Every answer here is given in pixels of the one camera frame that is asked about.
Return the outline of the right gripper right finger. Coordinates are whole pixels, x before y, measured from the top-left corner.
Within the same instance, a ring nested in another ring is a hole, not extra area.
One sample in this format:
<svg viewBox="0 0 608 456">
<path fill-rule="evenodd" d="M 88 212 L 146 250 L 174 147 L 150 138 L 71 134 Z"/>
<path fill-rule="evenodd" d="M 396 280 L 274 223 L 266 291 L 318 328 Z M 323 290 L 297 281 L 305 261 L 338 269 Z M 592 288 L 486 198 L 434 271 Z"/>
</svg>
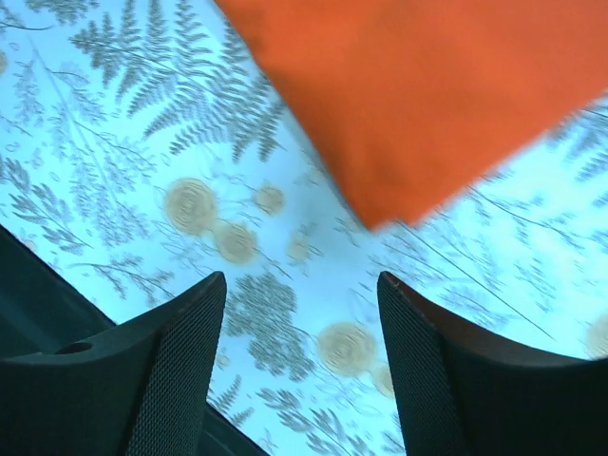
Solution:
<svg viewBox="0 0 608 456">
<path fill-rule="evenodd" d="M 377 280 L 408 455 L 604 455 L 607 361 L 518 343 Z"/>
</svg>

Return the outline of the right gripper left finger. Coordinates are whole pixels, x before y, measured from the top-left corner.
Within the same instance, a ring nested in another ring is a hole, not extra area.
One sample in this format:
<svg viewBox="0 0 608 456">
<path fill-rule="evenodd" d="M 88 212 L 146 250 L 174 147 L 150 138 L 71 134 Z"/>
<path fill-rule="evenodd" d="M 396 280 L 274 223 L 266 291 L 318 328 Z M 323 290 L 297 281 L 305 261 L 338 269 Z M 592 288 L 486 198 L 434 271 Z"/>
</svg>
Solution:
<svg viewBox="0 0 608 456">
<path fill-rule="evenodd" d="M 2 454 L 197 454 L 225 300 L 213 272 L 58 351 L 2 359 Z"/>
</svg>

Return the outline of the orange t-shirt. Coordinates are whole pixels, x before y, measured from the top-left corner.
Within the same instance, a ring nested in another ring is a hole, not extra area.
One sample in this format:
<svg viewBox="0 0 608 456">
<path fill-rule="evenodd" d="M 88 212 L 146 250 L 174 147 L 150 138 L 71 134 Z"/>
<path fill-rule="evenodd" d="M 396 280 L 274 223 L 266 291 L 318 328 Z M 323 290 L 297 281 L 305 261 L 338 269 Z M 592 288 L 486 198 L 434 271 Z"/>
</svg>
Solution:
<svg viewBox="0 0 608 456">
<path fill-rule="evenodd" d="M 222 1 L 369 228 L 412 224 L 607 86 L 603 1 Z"/>
</svg>

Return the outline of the floral patterned table mat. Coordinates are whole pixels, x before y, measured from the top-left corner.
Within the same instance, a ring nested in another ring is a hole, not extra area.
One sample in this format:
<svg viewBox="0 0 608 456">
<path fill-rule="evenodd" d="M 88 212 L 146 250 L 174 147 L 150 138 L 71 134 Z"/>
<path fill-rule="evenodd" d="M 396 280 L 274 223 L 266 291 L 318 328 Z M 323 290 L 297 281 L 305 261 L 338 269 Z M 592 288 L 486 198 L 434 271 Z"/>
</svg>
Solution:
<svg viewBox="0 0 608 456">
<path fill-rule="evenodd" d="M 210 1 L 2 3 L 1 222 L 116 322 L 223 271 L 209 400 L 273 455 L 404 453 L 383 271 L 524 344 L 607 353 L 605 99 L 369 233 Z"/>
</svg>

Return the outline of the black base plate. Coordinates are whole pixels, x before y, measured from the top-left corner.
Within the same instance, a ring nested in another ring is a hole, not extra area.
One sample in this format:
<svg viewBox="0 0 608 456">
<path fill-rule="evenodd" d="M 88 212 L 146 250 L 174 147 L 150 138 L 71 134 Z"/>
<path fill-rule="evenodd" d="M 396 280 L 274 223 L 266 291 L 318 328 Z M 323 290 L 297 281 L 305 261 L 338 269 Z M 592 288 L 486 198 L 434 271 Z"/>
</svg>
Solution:
<svg viewBox="0 0 608 456">
<path fill-rule="evenodd" d="M 1 361 L 56 352 L 113 323 L 13 234 L 1 234 Z M 258 455 L 260 448 L 205 401 L 195 455 Z"/>
</svg>

